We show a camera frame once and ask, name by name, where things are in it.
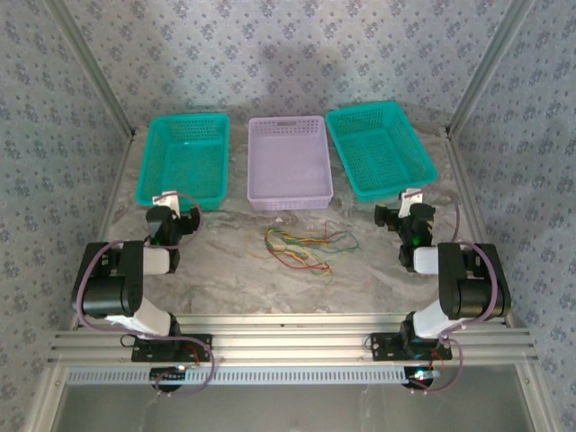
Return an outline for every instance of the plastic basket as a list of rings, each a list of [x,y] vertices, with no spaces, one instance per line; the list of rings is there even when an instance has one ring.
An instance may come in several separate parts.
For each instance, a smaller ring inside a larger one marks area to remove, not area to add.
[[[332,111],[326,122],[359,202],[389,198],[438,179],[434,164],[397,103]]]
[[[152,205],[165,191],[191,195],[203,210],[220,207],[226,195],[230,119],[226,114],[157,117],[150,124],[136,202]],[[180,207],[192,203],[181,199]]]
[[[325,209],[333,194],[322,117],[250,120],[247,198],[255,210]]]

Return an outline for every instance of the patterned wallpaper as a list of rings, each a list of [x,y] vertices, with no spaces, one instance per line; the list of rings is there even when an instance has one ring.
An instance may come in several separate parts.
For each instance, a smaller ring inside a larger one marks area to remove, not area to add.
[[[41,0],[0,2],[0,430],[19,430],[125,138]]]
[[[395,99],[447,122],[509,0],[67,0],[133,127]]]
[[[576,4],[537,0],[457,137],[514,310],[576,431]]]

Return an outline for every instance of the glass panel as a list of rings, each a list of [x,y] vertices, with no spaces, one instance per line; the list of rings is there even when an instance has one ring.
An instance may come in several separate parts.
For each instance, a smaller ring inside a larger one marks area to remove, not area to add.
[[[444,379],[449,379],[446,372]],[[65,389],[53,432],[534,430],[514,367],[468,367],[427,396],[400,385],[212,386],[158,397],[142,385]]]

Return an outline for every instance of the wire bundle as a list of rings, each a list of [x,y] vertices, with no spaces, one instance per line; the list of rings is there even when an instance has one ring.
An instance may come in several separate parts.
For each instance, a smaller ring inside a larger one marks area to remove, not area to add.
[[[328,234],[326,222],[323,236],[297,237],[284,229],[268,227],[264,243],[268,252],[285,266],[295,270],[310,270],[318,276],[330,276],[330,281],[333,276],[332,267],[318,253],[340,254],[360,248],[358,240],[349,231],[341,230]]]

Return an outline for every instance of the floral wallpaper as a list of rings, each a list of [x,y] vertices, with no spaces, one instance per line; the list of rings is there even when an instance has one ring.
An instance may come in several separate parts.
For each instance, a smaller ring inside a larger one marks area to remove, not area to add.
[[[132,126],[399,101],[446,123],[509,0],[67,0]]]
[[[514,310],[576,431],[576,4],[537,0],[457,137]]]
[[[41,0],[0,17],[0,430],[15,431],[126,139]]]

